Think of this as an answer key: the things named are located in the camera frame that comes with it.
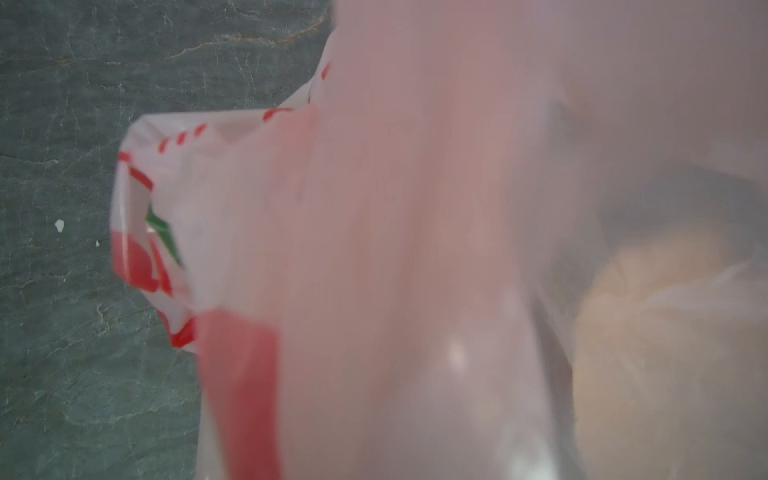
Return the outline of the pink plastic bag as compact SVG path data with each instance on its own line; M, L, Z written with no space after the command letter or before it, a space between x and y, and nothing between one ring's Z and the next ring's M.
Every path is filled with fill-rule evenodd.
M763 1L337 1L279 107L124 137L116 272L192 348L201 479L579 479L537 315L680 164L767 184Z

